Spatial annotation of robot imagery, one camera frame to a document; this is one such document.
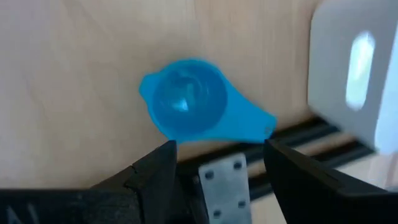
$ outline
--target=light wood grain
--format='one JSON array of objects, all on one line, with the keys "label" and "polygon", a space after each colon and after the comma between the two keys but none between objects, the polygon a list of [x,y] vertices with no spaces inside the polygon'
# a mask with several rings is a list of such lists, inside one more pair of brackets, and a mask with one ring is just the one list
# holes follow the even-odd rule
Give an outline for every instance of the light wood grain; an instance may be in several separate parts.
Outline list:
[{"label": "light wood grain", "polygon": [[87,187],[162,144],[138,86],[180,58],[216,63],[280,128],[310,117],[317,2],[2,0],[0,187]]}]

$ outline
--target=white robot component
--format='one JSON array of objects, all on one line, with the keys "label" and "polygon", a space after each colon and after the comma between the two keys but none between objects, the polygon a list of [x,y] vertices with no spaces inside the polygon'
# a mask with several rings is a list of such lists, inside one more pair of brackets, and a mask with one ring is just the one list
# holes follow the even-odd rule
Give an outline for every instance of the white robot component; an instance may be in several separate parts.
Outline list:
[{"label": "white robot component", "polygon": [[398,150],[398,1],[329,0],[318,7],[308,104],[368,146]]}]

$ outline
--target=wooden table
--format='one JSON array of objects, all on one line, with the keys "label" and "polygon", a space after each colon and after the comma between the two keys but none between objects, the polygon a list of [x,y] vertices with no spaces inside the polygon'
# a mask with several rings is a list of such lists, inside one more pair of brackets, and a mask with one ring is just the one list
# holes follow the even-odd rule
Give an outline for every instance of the wooden table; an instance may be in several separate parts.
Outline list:
[{"label": "wooden table", "polygon": [[138,86],[181,58],[217,64],[279,128],[311,117],[318,2],[1,1],[0,187],[88,187],[162,144]]}]

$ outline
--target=metal plate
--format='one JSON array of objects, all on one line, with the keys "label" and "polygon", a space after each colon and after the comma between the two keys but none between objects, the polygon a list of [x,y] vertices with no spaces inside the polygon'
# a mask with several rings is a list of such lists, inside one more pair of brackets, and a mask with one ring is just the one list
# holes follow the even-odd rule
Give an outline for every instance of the metal plate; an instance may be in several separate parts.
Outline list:
[{"label": "metal plate", "polygon": [[246,158],[235,154],[199,167],[209,224],[251,224]]}]

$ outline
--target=blue plastic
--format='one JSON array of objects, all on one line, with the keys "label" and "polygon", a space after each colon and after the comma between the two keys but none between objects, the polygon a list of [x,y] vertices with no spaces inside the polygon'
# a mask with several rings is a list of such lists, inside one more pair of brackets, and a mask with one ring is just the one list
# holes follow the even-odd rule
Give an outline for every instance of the blue plastic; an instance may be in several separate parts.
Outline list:
[{"label": "blue plastic", "polygon": [[212,64],[180,60],[146,75],[139,92],[168,139],[264,142],[276,118],[250,103]]}]

